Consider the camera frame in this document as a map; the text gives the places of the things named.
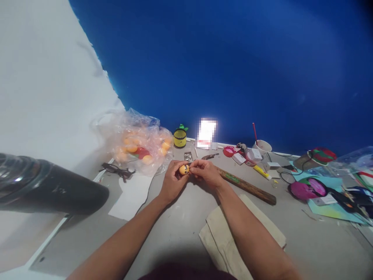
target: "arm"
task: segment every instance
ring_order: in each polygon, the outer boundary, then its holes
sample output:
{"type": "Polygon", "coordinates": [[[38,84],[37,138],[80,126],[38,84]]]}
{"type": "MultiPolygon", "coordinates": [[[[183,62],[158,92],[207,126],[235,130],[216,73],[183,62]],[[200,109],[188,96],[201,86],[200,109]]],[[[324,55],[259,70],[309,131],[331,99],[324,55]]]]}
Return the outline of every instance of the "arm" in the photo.
{"type": "Polygon", "coordinates": [[[178,180],[175,174],[179,167],[186,163],[187,161],[172,161],[159,195],[103,243],[68,277],[68,280],[123,279],[158,216],[184,188],[188,175],[178,180]]]}
{"type": "Polygon", "coordinates": [[[209,161],[191,164],[191,173],[216,191],[240,255],[256,280],[301,279],[290,258],[209,161]]]}

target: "eyeglasses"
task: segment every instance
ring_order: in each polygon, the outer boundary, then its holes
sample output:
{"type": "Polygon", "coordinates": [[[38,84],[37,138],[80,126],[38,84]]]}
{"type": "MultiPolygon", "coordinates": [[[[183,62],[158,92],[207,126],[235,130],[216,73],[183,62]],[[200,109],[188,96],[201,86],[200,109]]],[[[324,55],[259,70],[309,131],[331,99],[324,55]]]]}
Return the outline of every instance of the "eyeglasses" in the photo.
{"type": "Polygon", "coordinates": [[[128,170],[128,168],[127,169],[120,169],[118,166],[113,165],[113,164],[109,164],[109,163],[103,163],[102,167],[103,167],[103,169],[101,169],[100,172],[103,171],[103,170],[106,170],[107,172],[110,172],[110,173],[116,173],[120,177],[122,177],[123,182],[125,182],[126,179],[131,177],[131,175],[136,172],[136,170],[131,172],[131,171],[128,170]]]}

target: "yellow glue stick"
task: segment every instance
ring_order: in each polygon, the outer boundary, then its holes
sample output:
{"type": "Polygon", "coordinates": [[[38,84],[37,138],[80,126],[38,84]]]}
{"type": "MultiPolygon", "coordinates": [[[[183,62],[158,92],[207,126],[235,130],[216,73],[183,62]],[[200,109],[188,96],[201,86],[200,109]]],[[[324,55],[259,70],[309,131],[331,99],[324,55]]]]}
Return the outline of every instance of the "yellow glue stick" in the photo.
{"type": "Polygon", "coordinates": [[[258,165],[255,165],[253,168],[254,168],[257,172],[259,172],[260,175],[262,175],[262,176],[263,176],[264,178],[266,178],[267,180],[272,179],[272,177],[271,177],[268,173],[264,172],[264,170],[261,169],[258,165]]]}

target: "white wall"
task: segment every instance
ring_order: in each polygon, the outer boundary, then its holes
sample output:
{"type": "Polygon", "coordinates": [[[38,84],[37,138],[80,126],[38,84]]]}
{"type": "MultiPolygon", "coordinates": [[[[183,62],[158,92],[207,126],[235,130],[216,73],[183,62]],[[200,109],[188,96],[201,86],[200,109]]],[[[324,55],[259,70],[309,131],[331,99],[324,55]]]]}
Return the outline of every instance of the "white wall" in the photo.
{"type": "MultiPolygon", "coordinates": [[[[0,1],[0,152],[92,179],[106,154],[90,124],[113,108],[123,105],[68,0],[0,1]]],[[[46,220],[0,212],[0,244],[16,229],[35,234],[46,220]],[[34,226],[25,228],[29,219],[34,226]]]]}

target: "wooden rod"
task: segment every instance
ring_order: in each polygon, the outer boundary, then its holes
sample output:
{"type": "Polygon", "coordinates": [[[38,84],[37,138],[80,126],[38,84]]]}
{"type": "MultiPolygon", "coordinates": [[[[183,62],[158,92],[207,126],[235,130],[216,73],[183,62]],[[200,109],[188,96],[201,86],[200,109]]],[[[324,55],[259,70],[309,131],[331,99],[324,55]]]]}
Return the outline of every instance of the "wooden rod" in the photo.
{"type": "Polygon", "coordinates": [[[258,187],[255,187],[254,185],[251,185],[250,183],[240,178],[237,178],[231,173],[224,171],[220,168],[218,168],[218,171],[220,173],[220,176],[222,176],[223,179],[225,179],[226,181],[234,184],[235,186],[243,189],[244,191],[247,191],[248,193],[256,196],[257,198],[263,200],[264,202],[267,202],[270,205],[276,205],[276,197],[271,195],[270,193],[267,193],[266,191],[263,191],[262,189],[259,189],[258,187]]]}

